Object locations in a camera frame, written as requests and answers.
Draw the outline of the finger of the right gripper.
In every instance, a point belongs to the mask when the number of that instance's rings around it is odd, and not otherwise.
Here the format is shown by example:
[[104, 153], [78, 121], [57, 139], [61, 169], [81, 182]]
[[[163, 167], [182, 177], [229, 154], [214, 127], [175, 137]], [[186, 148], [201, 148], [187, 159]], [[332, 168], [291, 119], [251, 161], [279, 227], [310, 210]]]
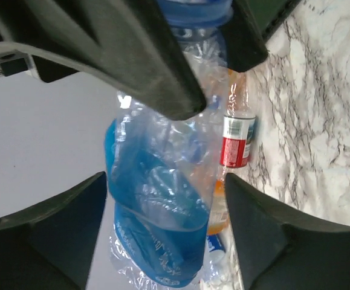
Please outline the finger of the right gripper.
[[232, 18], [222, 26], [228, 68], [246, 72], [266, 60], [268, 50], [247, 1], [232, 2]]
[[90, 74], [172, 120], [206, 97], [156, 1], [0, 1], [0, 76]]

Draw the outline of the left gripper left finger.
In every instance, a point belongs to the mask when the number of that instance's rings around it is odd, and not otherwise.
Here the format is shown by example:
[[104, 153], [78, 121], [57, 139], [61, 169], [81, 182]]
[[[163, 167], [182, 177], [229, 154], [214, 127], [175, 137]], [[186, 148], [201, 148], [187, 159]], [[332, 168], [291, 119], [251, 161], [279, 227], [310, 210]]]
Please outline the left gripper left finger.
[[85, 289], [106, 195], [99, 172], [0, 217], [0, 289]]

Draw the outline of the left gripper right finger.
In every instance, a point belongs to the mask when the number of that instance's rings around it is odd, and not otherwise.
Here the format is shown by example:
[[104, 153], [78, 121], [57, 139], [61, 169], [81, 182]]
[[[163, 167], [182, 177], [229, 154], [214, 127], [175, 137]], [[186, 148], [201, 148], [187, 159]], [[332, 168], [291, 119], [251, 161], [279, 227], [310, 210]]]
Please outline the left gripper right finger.
[[350, 226], [290, 207], [233, 173], [225, 193], [244, 289], [350, 289]]

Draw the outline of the nongfu red label bottle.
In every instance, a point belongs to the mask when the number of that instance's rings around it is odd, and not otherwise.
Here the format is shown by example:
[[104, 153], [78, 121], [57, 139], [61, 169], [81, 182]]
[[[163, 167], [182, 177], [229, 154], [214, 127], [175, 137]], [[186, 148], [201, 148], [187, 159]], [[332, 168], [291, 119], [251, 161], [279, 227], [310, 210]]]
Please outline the nongfu red label bottle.
[[247, 75], [230, 69], [228, 84], [220, 164], [236, 169], [249, 161], [256, 115], [249, 102]]

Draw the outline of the crushed blue label bottle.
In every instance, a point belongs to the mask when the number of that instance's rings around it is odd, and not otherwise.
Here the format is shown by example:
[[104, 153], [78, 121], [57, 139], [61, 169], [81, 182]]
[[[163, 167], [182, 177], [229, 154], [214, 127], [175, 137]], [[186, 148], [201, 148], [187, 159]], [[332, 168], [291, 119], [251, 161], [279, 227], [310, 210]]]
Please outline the crushed blue label bottle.
[[112, 261], [135, 289], [196, 289], [204, 261], [228, 95], [220, 27], [230, 1], [160, 1], [206, 108], [173, 121], [124, 92], [105, 136], [115, 200]]

